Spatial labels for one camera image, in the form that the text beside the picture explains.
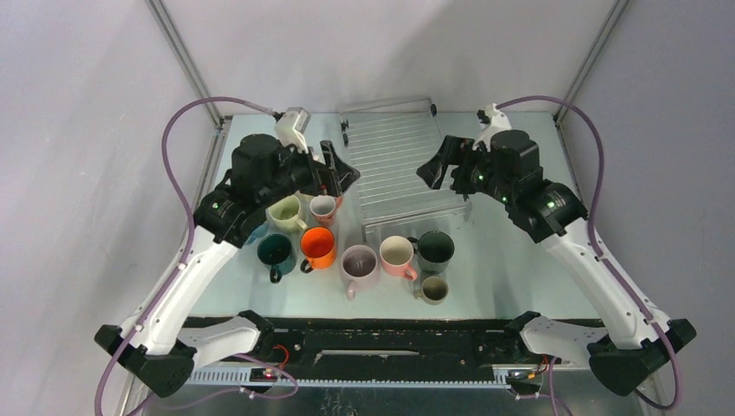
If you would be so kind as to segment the small salmon pink mug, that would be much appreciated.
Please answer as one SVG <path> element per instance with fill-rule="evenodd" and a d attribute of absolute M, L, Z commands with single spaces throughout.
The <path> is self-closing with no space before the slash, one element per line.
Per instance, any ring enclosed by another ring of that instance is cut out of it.
<path fill-rule="evenodd" d="M 320 226 L 328 228 L 334 224 L 341 203 L 342 197 L 320 195 L 311 199 L 309 211 Z"/>

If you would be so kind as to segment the light green mug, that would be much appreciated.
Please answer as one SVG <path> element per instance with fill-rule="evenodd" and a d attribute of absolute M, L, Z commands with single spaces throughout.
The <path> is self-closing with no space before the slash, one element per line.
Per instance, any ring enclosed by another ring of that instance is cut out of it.
<path fill-rule="evenodd" d="M 301 200 L 296 195 L 288 196 L 276 202 L 266 210 L 277 229 L 289 233 L 306 231 Z"/>

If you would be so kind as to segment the orange mug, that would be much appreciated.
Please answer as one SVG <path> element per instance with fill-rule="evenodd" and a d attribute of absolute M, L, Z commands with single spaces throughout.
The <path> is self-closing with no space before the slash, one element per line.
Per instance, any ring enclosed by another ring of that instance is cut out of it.
<path fill-rule="evenodd" d="M 307 229 L 300 239 L 300 249 L 304 255 L 299 267 L 302 273 L 328 269 L 337 257 L 335 236 L 326 227 Z"/>

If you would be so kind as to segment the dark grey mug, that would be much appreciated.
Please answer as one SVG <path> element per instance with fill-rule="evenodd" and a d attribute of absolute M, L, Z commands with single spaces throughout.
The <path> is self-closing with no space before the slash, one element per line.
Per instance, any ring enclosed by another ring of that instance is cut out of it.
<path fill-rule="evenodd" d="M 409 237 L 407 240 L 414 245 L 419 268 L 425 273 L 443 273 L 455 253 L 452 238 L 443 231 L 428 231 L 421 237 Z"/>

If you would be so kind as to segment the mauve grey mug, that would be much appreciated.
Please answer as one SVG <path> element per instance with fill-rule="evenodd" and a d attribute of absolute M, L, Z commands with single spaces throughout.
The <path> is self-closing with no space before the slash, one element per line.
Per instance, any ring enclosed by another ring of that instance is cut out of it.
<path fill-rule="evenodd" d="M 340 272 L 349 301 L 353 301 L 359 293 L 373 289 L 381 279 L 378 256 L 370 247 L 361 244 L 343 251 Z"/>

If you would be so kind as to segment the light blue mug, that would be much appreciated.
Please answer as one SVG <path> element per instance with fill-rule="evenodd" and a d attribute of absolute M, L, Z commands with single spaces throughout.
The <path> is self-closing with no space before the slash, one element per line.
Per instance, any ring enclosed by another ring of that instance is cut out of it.
<path fill-rule="evenodd" d="M 252 233 L 249 235 L 247 240 L 245 241 L 245 245 L 250 245 L 256 242 L 259 238 L 264 237 L 269 230 L 269 225 L 267 223 L 260 224 L 256 229 L 252 231 Z"/>

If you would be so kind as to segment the dark teal mug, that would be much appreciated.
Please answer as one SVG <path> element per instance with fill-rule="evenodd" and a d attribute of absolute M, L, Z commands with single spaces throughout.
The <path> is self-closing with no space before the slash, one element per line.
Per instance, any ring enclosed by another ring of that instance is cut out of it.
<path fill-rule="evenodd" d="M 268 269 L 271 283 L 280 283 L 296 267 L 296 254 L 283 234 L 266 236 L 257 247 L 258 260 Z"/>

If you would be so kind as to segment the small beige cup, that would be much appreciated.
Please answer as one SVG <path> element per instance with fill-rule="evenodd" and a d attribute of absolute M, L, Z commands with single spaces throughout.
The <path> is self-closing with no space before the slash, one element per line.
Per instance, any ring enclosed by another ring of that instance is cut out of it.
<path fill-rule="evenodd" d="M 418 289 L 414 291 L 414 297 L 426 304 L 436 306 L 441 304 L 448 296 L 449 285 L 439 276 L 424 278 Z"/>

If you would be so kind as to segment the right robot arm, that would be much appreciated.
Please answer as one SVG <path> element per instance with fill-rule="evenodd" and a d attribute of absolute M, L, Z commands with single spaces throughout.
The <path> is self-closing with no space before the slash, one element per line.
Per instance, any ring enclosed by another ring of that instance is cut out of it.
<path fill-rule="evenodd" d="M 688 320 L 655 307 L 603 253 L 584 205 L 544 177 L 538 145 L 526 132 L 496 133 L 485 144 L 448 135 L 417 175 L 433 190 L 450 177 L 453 192 L 500 202 L 511 222 L 569 272 L 602 320 L 590 328 L 525 312 L 505 329 L 504 351 L 513 361 L 547 355 L 586 364 L 609 391 L 627 396 L 695 337 Z"/>

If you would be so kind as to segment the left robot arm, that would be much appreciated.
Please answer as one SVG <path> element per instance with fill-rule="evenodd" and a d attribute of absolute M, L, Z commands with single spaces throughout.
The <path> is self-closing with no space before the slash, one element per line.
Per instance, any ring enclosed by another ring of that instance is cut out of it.
<path fill-rule="evenodd" d="M 331 141 L 321 141 L 320 147 L 322 161 L 268 134 L 244 137 L 224 178 L 189 212 L 179 259 L 123 324 L 97 331 L 95 342 L 152 393 L 169 397 L 194 370 L 236 354 L 254 361 L 270 357 L 273 326 L 251 310 L 207 328 L 184 324 L 213 277 L 265 223 L 269 207 L 296 192 L 339 197 L 360 178 L 336 155 Z"/>

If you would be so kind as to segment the clear acrylic dish rack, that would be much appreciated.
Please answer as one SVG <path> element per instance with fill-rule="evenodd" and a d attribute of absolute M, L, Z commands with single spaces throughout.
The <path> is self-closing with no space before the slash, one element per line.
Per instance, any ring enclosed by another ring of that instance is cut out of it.
<path fill-rule="evenodd" d="M 363 101 L 338 107 L 349 164 L 361 173 L 357 194 L 361 234 L 414 222 L 470 218 L 472 203 L 448 189 L 430 189 L 417 169 L 439 150 L 443 136 L 428 96 Z"/>

